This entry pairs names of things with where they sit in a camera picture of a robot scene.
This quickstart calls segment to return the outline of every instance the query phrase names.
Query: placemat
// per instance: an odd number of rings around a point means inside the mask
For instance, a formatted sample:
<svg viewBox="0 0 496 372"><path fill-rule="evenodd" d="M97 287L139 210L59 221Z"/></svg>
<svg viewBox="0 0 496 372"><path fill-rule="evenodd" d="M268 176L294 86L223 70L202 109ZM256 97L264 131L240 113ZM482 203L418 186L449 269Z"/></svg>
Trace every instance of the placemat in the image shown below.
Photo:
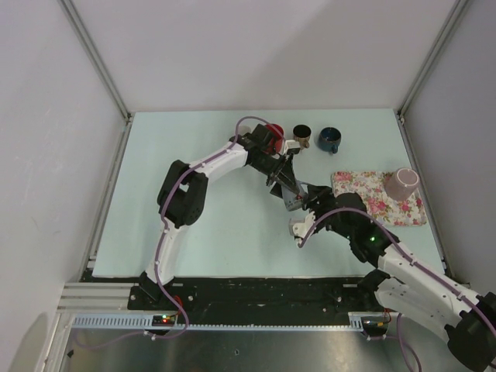
<svg viewBox="0 0 496 372"><path fill-rule="evenodd" d="M419 190L405 201L388 197L384 185L393 172L335 172L332 174L334 195L356 192L363 199L367 211L386 226L421 226L427 215Z"/></svg>

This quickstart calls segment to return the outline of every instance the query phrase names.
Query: tabletop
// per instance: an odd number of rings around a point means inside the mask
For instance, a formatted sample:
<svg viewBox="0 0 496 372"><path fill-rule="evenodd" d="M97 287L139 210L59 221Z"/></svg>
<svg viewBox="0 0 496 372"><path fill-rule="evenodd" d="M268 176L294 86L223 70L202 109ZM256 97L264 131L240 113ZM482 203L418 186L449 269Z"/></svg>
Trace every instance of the tabletop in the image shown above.
<svg viewBox="0 0 496 372"><path fill-rule="evenodd" d="M157 195L171 163L185 163L215 152L233 136L245 115L277 123L285 136L305 124L310 148L294 157L297 179L331 186L336 171L395 171L409 167L395 115L390 109L139 112L135 115L112 202L98 247L93 275L140 275L153 258L162 223ZM243 124L254 128L257 120ZM320 130L342 133L339 152L315 145ZM287 212L269 194L266 177L250 167L208 185L205 208L189 229L179 254L177 277L337 277L365 275L373 269L351 252L348 241L320 232L299 249L289 234ZM430 224L389 228L419 259L443 272Z"/></svg>

